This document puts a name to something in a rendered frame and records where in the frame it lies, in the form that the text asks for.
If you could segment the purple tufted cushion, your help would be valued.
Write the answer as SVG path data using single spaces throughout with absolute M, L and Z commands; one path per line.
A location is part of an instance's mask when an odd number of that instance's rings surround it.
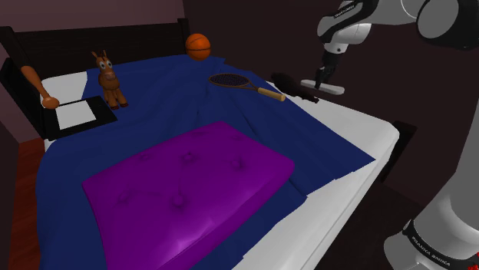
M 224 122 L 86 179 L 107 270 L 189 270 L 290 177 L 291 159 Z

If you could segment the brown toy horse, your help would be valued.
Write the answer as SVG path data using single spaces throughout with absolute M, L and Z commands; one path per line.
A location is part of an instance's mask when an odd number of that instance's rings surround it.
M 127 107 L 127 99 L 121 92 L 120 82 L 114 72 L 113 64 L 107 57 L 106 51 L 103 50 L 102 54 L 97 54 L 94 51 L 91 53 L 95 57 L 96 65 L 100 70 L 98 83 L 103 89 L 105 102 L 112 110 L 117 110 L 119 107 Z

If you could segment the wooden baseball bat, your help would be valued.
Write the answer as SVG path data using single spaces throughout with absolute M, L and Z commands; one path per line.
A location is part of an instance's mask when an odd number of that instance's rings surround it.
M 42 97 L 41 104 L 43 107 L 54 110 L 59 106 L 59 100 L 52 97 L 44 88 L 41 78 L 38 76 L 35 69 L 31 66 L 21 67 L 21 72 L 25 78 L 35 87 L 40 96 Z

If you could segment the bed with dark headboard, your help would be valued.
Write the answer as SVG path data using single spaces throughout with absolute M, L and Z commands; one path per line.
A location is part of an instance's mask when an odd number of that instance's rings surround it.
M 8 54 L 0 81 L 45 137 L 56 131 L 56 117 L 42 106 L 40 94 L 21 73 L 23 64 L 32 64 L 48 92 L 66 104 L 78 101 L 84 92 L 87 48 L 106 47 L 120 63 L 129 63 L 183 54 L 189 36 L 185 18 L 164 24 L 49 31 L 16 32 L 0 26 L 0 43 Z M 299 102 L 299 107 L 370 154 L 373 162 L 308 195 L 302 206 L 275 222 L 227 270 L 314 270 L 373 182 L 386 171 L 399 138 L 389 122 L 327 100 L 316 105 Z

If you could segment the black elongated object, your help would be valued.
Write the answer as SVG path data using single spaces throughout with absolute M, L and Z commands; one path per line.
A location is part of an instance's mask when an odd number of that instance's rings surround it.
M 300 97 L 303 100 L 308 100 L 315 104 L 319 101 L 311 92 L 303 90 L 288 74 L 273 72 L 271 74 L 271 81 L 281 92 L 291 97 Z

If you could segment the blue blanket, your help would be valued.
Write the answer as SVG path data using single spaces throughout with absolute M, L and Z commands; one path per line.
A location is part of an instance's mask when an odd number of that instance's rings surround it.
M 310 193 L 372 161 L 290 100 L 211 84 L 210 76 L 233 71 L 221 58 L 194 61 L 175 55 L 119 64 L 115 71 L 128 102 L 116 111 L 117 120 L 57 139 L 41 159 L 35 190 L 39 270 L 107 270 L 83 182 L 212 123 L 227 123 L 291 159 L 294 170 L 255 213 L 189 270 L 227 270 Z

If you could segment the white flat bar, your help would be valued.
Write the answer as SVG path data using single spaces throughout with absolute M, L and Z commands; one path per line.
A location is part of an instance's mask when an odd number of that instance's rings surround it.
M 340 86 L 335 86 L 331 84 L 325 84 L 321 83 L 318 87 L 316 86 L 316 82 L 308 79 L 301 80 L 300 84 L 303 87 L 308 87 L 312 89 L 316 89 L 318 91 L 323 91 L 329 94 L 334 94 L 334 95 L 341 95 L 344 94 L 345 88 L 340 87 Z

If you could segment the black tablet with white screen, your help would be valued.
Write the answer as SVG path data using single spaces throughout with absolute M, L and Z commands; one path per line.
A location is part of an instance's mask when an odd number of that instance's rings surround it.
M 46 140 L 57 140 L 76 133 L 113 123 L 116 116 L 100 96 L 61 104 L 56 109 L 44 109 Z

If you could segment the orange basketball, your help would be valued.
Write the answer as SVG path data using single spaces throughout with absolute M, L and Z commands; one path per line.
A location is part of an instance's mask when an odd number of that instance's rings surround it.
M 206 60 L 210 56 L 210 41 L 205 35 L 191 34 L 186 41 L 186 51 L 195 61 Z

